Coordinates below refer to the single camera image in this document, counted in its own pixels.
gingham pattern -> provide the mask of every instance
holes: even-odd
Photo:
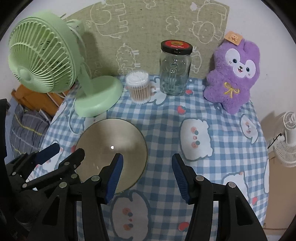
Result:
[[[230,115],[220,104],[212,104],[203,98],[205,86],[202,80],[190,79],[188,89],[193,95],[168,96],[163,105],[154,103],[136,105],[131,102],[128,92],[108,110],[107,118],[121,118],[134,124],[143,133],[149,150],[146,170],[140,180],[131,188],[143,193],[150,208],[151,227],[148,240],[184,240],[186,232],[180,232],[178,225],[190,222],[192,206],[182,200],[171,168],[171,157],[180,153],[186,165],[193,167],[198,175],[203,175],[211,182],[222,183],[229,173],[244,171],[248,188],[249,203],[263,224],[266,214],[268,194],[264,193],[264,171],[268,158],[266,142],[253,104],[249,101],[236,115]],[[83,117],[73,111],[75,87],[67,96],[64,112],[52,123],[44,138],[42,149],[57,140],[63,147],[59,162],[71,153],[80,135],[73,134],[68,127],[68,118],[74,132],[82,131]],[[179,115],[178,106],[186,108],[186,114]],[[240,127],[240,118],[245,114],[258,129],[258,140],[251,144]],[[206,120],[211,137],[213,155],[202,160],[189,162],[181,153],[179,141],[180,124],[184,119],[196,118]],[[39,177],[46,171],[36,167],[33,177]],[[104,219],[110,240],[115,234],[110,222],[110,204],[102,205]],[[77,208],[78,236],[83,238],[81,206]],[[213,225],[210,240],[215,240],[218,223],[218,204],[214,203]]]

yellow bow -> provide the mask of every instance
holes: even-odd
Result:
[[[232,86],[231,86],[231,84],[229,84],[229,83],[227,83],[227,82],[225,82],[224,83],[224,86],[228,89],[228,91],[226,91],[226,92],[224,92],[224,94],[229,94],[230,93],[230,98],[232,98],[233,97],[233,95],[232,95],[232,93],[234,92],[235,94],[238,94],[239,93],[239,89],[235,89],[235,88],[233,88]]]

round plate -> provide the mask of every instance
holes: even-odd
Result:
[[[123,169],[115,193],[132,187],[147,164],[148,151],[142,133],[122,119],[105,119],[91,125],[81,135],[78,148],[85,151],[85,158],[76,169],[82,182],[110,165],[116,153],[123,155]]]

orange tag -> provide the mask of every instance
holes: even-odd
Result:
[[[230,41],[231,43],[235,44],[235,45],[239,45],[239,43],[243,39],[243,37],[240,34],[237,34],[237,33],[232,32],[232,31],[229,31],[225,35],[224,38],[227,39],[228,41]]]

glass jar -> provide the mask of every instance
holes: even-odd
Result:
[[[192,45],[181,40],[161,43],[160,90],[169,95],[185,93],[191,66]]]

